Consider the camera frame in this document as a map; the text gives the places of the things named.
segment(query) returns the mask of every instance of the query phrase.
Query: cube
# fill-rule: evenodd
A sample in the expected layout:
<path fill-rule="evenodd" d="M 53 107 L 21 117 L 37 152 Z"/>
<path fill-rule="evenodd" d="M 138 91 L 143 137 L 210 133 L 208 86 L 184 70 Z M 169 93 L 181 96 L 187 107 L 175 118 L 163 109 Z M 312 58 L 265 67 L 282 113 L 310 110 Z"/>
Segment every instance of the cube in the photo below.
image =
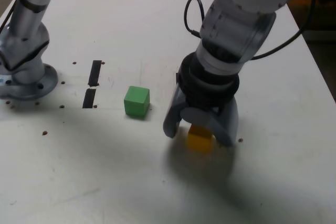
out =
<path fill-rule="evenodd" d="M 192 124 L 188 133 L 186 146 L 190 151 L 208 154 L 213 149 L 212 133 L 201 126 Z"/>
<path fill-rule="evenodd" d="M 144 118 L 150 104 L 149 89 L 130 86 L 124 99 L 125 113 Z"/>

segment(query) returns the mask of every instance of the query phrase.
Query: table surface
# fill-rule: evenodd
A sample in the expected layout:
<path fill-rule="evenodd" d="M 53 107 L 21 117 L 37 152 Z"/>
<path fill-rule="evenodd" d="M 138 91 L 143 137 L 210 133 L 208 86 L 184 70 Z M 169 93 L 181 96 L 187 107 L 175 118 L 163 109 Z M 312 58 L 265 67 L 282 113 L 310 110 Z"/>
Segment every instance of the table surface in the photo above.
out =
<path fill-rule="evenodd" d="M 43 59 L 66 84 L 40 105 L 0 104 L 0 223 L 336 223 L 336 106 L 302 37 L 241 71 L 234 153 L 188 153 L 187 123 L 164 135 L 175 73 L 199 42 L 186 1 L 51 1 Z M 287 6 L 277 14 L 259 53 L 298 29 Z M 188 19 L 200 26 L 196 3 Z M 98 108 L 82 109 L 93 60 L 106 63 Z M 130 85 L 151 90 L 144 121 L 124 114 Z"/>

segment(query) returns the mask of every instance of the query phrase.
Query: green cube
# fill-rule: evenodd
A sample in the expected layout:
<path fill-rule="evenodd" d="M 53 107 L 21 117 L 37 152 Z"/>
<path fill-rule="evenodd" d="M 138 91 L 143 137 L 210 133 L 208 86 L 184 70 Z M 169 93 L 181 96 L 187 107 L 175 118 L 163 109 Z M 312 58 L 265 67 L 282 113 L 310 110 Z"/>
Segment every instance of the green cube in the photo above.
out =
<path fill-rule="evenodd" d="M 150 104 L 149 89 L 130 86 L 124 99 L 125 112 L 144 118 Z"/>

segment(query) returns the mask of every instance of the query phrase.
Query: black cable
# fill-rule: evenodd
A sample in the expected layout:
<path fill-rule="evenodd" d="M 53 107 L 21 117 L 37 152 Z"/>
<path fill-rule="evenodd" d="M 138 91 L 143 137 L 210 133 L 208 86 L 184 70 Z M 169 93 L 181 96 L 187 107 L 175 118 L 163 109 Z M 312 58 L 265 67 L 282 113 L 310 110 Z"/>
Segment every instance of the black cable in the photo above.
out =
<path fill-rule="evenodd" d="M 270 55 L 274 54 L 275 52 L 280 51 L 282 48 L 287 47 L 294 40 L 296 40 L 307 29 L 307 26 L 309 25 L 309 23 L 311 21 L 311 18 L 313 16 L 313 12 L 314 12 L 314 9 L 315 9 L 315 4 L 316 4 L 316 0 L 311 0 L 310 10 L 309 10 L 307 19 L 306 19 L 305 23 L 301 26 L 301 28 L 299 29 L 299 31 L 296 34 L 294 34 L 293 37 L 291 37 L 285 43 L 281 44 L 280 46 L 274 48 L 273 50 L 271 50 L 269 52 L 266 52 L 266 53 L 264 53 L 262 55 L 254 56 L 251 60 L 259 60 L 259 59 L 265 58 L 267 56 L 270 56 Z"/>
<path fill-rule="evenodd" d="M 1 25 L 1 27 L 0 27 L 0 34 L 1 34 L 2 30 L 4 29 L 5 25 L 7 24 L 7 22 L 8 22 L 8 20 L 9 20 L 10 16 L 12 15 L 16 3 L 17 3 L 17 0 L 15 0 L 15 2 L 14 2 L 14 4 L 12 5 L 12 7 L 11 7 L 9 13 L 7 14 L 7 16 L 6 16 L 5 20 L 4 20 L 4 22 L 2 23 L 2 25 Z"/>
<path fill-rule="evenodd" d="M 200 33 L 195 31 L 195 30 L 191 30 L 189 27 L 188 27 L 188 22 L 187 22 L 187 13 L 188 13 L 188 9 L 189 9 L 189 5 L 190 5 L 190 2 L 192 0 L 188 0 L 185 8 L 184 8 L 184 25 L 185 25 L 185 28 L 194 36 L 196 36 L 197 38 L 201 38 L 200 36 Z M 203 4 L 202 4 L 202 1 L 201 0 L 197 0 L 198 2 L 198 5 L 199 5 L 199 9 L 201 11 L 201 17 L 202 17 L 202 21 L 204 20 L 204 9 L 203 9 Z"/>

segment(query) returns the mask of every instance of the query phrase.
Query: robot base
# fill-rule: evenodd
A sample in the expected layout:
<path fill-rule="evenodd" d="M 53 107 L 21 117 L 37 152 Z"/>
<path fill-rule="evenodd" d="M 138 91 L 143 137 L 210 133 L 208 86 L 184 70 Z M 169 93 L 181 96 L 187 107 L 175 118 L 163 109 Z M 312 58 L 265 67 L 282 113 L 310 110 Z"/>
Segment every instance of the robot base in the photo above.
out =
<path fill-rule="evenodd" d="M 11 75 L 0 75 L 0 98 L 28 101 L 44 97 L 56 87 L 58 82 L 56 70 L 44 64 L 45 75 L 36 83 L 19 84 Z"/>

